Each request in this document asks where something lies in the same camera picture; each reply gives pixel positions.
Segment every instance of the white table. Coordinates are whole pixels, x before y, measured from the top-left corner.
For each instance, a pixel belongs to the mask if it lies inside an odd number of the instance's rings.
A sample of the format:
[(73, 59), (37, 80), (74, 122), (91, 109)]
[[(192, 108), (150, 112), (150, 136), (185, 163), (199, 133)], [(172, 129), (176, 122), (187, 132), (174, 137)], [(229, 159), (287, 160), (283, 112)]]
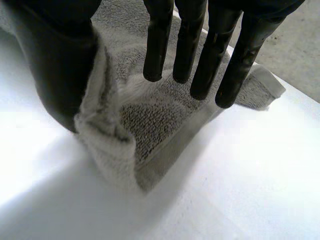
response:
[(268, 110), (222, 113), (138, 199), (45, 112), (1, 33), (0, 240), (320, 239), (320, 105), (280, 82)]

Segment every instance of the gray floor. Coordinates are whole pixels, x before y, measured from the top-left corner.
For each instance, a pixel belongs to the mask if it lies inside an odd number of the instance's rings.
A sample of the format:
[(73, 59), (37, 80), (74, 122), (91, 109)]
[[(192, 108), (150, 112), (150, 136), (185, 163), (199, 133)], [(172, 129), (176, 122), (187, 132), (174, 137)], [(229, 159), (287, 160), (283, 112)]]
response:
[[(208, 30), (208, 19), (203, 26)], [(230, 45), (236, 45), (238, 21)], [(256, 61), (320, 103), (320, 1), (306, 0), (264, 43)]]

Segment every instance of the towel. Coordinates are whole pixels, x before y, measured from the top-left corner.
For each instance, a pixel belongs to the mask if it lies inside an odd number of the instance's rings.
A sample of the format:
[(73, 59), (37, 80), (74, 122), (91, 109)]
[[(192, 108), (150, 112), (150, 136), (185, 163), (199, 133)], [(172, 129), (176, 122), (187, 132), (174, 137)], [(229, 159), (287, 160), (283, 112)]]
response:
[[(13, 33), (1, 11), (0, 27)], [(103, 0), (92, 17), (98, 50), (75, 126), (78, 137), (106, 180), (124, 191), (148, 193), (164, 177), (197, 132), (223, 109), (214, 101), (227, 68), (226, 53), (204, 101), (173, 80), (180, 19), (174, 17), (162, 80), (143, 77), (149, 15), (141, 0)], [(197, 68), (206, 34), (201, 33)], [(236, 103), (263, 109), (284, 87), (262, 66), (254, 66)]]

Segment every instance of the cloth fold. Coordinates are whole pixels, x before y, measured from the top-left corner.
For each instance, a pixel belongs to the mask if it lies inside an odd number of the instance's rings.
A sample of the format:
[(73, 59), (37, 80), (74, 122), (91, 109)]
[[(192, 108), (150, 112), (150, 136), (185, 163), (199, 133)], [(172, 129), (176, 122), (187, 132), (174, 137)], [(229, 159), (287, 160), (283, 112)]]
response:
[[(0, 11), (0, 27), (11, 32), (7, 22)], [(92, 22), (98, 51), (74, 118), (76, 129), (109, 183), (147, 193), (197, 132), (223, 111), (214, 96), (230, 57), (224, 56), (208, 98), (197, 101), (190, 96), (191, 79), (182, 85), (172, 77), (178, 18), (172, 20), (163, 78), (158, 82), (148, 82), (142, 74), (149, 24), (143, 1), (103, 0)], [(202, 32), (191, 76), (205, 39)], [(255, 66), (236, 103), (252, 109), (267, 107), (284, 92), (272, 77), (267, 69)]]

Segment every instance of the gray towel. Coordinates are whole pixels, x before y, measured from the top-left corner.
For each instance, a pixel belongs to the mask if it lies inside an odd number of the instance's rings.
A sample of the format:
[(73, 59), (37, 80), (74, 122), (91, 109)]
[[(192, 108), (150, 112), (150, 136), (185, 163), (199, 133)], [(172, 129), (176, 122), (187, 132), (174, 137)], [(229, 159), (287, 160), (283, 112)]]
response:
[[(5, 16), (0, 14), (0, 26), (10, 32)], [(197, 101), (189, 94), (191, 80), (181, 85), (172, 77), (178, 18), (172, 21), (163, 78), (155, 83), (142, 75), (149, 23), (143, 1), (103, 0), (92, 21), (99, 39), (98, 51), (75, 117), (76, 128), (109, 183), (126, 191), (146, 193), (201, 127), (223, 111), (216, 106), (214, 96), (229, 56), (223, 58), (208, 98)], [(202, 33), (191, 76), (205, 39)], [(283, 92), (268, 70), (254, 67), (236, 103), (265, 108)]]

